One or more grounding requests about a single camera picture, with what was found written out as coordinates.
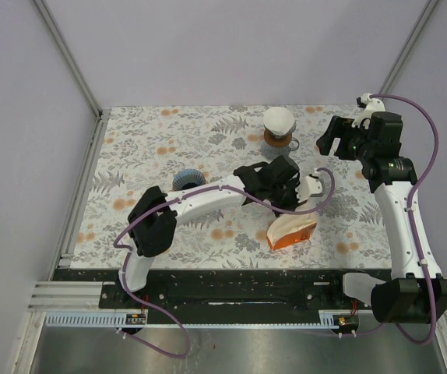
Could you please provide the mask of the grey glass server jug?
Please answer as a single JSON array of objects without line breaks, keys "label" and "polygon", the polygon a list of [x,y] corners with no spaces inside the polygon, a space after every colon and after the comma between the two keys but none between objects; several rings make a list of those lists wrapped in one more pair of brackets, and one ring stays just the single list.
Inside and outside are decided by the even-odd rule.
[{"label": "grey glass server jug", "polygon": [[297,138],[288,136],[283,138],[271,137],[264,140],[261,147],[262,155],[267,160],[273,160],[278,156],[288,156],[300,146]]}]

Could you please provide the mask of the white paper coffee filter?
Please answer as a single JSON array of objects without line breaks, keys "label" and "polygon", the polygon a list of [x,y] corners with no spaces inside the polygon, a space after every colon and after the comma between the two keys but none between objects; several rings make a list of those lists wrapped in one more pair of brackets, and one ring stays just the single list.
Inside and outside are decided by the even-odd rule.
[{"label": "white paper coffee filter", "polygon": [[284,107],[268,108],[263,115],[263,125],[276,136],[285,136],[295,126],[293,114]]}]

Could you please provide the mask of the blue plastic dripper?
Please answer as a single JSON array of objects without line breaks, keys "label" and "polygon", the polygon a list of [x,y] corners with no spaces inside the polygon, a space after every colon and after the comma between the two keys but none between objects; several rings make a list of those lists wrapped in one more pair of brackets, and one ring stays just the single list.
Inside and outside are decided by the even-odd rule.
[{"label": "blue plastic dripper", "polygon": [[206,184],[204,174],[196,169],[185,169],[178,172],[172,180],[172,189],[174,191],[183,191]]}]

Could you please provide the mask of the grey glass dripper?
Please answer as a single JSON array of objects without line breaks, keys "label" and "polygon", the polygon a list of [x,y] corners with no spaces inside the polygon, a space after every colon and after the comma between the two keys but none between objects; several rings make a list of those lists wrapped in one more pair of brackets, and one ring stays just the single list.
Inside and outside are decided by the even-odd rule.
[{"label": "grey glass dripper", "polygon": [[294,118],[265,118],[263,125],[274,136],[283,137],[294,131],[296,122]]}]

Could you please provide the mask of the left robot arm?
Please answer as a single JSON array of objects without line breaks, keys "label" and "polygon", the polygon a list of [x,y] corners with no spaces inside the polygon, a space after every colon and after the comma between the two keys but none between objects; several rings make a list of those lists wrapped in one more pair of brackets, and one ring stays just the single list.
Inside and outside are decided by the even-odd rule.
[{"label": "left robot arm", "polygon": [[126,234],[134,247],[118,272],[116,291],[116,299],[127,308],[141,303],[153,260],[171,247],[177,226],[213,211],[254,202],[268,201],[277,215],[294,212],[313,192],[322,191],[319,181],[301,176],[288,156],[241,166],[217,182],[184,185],[188,188],[174,192],[163,192],[159,186],[147,189],[128,215]]}]

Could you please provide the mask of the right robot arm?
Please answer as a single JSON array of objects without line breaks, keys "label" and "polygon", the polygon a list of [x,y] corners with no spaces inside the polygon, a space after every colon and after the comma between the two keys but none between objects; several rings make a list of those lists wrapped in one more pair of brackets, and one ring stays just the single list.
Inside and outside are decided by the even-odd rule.
[{"label": "right robot arm", "polygon": [[335,157],[361,162],[382,213],[392,260],[390,280],[345,273],[343,281],[329,288],[329,299],[340,309],[357,299],[371,307],[380,323],[432,324],[447,310],[447,279],[421,220],[414,164],[399,154],[402,130],[400,115],[391,112],[372,113],[367,126],[334,116],[316,142],[326,155],[338,139]]}]

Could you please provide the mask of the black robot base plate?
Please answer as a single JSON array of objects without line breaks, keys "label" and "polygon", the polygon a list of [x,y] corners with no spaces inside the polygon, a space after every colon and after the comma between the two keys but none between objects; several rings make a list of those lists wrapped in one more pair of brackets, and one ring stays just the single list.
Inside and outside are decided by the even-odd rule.
[{"label": "black robot base plate", "polygon": [[364,310],[342,270],[151,270],[135,295],[185,325],[306,324],[319,311]]}]

